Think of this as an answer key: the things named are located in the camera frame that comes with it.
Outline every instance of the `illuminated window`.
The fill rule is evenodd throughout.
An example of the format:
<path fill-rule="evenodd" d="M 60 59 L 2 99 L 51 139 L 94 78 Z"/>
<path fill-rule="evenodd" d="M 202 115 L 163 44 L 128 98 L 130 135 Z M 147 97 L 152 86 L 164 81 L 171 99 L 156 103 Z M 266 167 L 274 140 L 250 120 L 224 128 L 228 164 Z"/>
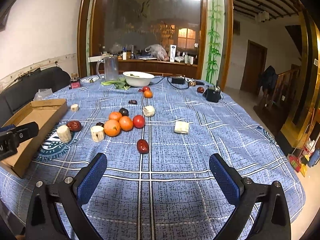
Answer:
<path fill-rule="evenodd" d="M 180 29 L 178 34 L 178 48 L 194 49 L 196 43 L 196 32 L 191 29 Z"/>

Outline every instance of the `green bamboo painting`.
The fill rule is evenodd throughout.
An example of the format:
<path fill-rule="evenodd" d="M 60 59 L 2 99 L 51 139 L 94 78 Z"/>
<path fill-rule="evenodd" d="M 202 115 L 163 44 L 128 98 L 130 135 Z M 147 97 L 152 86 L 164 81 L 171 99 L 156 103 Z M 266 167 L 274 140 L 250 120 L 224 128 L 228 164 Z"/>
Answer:
<path fill-rule="evenodd" d="M 208 31 L 208 36 L 210 37 L 209 42 L 209 57 L 207 62 L 207 74 L 206 81 L 212 83 L 212 77 L 215 72 L 218 70 L 217 57 L 221 57 L 220 54 L 220 43 L 218 42 L 220 35 L 217 32 L 218 24 L 221 23 L 221 14 L 220 5 L 218 0 L 212 0 L 212 10 L 208 10 L 210 14 L 209 19 L 211 20 L 211 28 Z"/>

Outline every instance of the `door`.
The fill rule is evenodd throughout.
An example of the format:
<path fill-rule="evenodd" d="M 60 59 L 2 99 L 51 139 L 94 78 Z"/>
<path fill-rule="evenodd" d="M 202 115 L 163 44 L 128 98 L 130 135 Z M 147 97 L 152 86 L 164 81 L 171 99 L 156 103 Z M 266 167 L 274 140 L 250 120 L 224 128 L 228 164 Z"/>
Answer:
<path fill-rule="evenodd" d="M 259 94 L 259 75 L 263 73 L 267 58 L 267 48 L 253 41 L 248 41 L 247 59 L 240 90 Z"/>

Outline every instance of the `tiled floor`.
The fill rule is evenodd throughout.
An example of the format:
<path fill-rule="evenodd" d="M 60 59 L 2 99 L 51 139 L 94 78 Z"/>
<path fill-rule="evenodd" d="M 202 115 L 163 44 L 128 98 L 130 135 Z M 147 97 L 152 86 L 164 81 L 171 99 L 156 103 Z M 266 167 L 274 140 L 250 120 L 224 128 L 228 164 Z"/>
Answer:
<path fill-rule="evenodd" d="M 253 120 L 258 122 L 268 131 L 264 123 L 253 110 L 253 106 L 259 101 L 257 97 L 233 88 L 225 88 L 224 92 L 230 95 L 236 103 L 246 110 Z M 320 208 L 320 164 L 309 168 L 306 177 L 303 177 L 301 173 L 297 173 L 297 176 L 306 193 L 306 203 L 299 216 L 291 224 L 292 240 L 300 239 Z"/>

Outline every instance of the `gold column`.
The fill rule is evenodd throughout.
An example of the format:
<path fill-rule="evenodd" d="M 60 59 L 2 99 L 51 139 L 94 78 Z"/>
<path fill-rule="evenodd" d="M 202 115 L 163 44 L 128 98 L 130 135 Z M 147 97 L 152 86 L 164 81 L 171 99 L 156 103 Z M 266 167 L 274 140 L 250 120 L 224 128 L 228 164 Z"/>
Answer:
<path fill-rule="evenodd" d="M 305 9 L 299 13 L 299 18 L 302 32 L 301 70 L 292 108 L 280 133 L 291 147 L 302 148 L 313 110 L 316 104 L 316 108 L 319 107 L 320 68 L 315 63 L 320 57 L 320 32 Z"/>

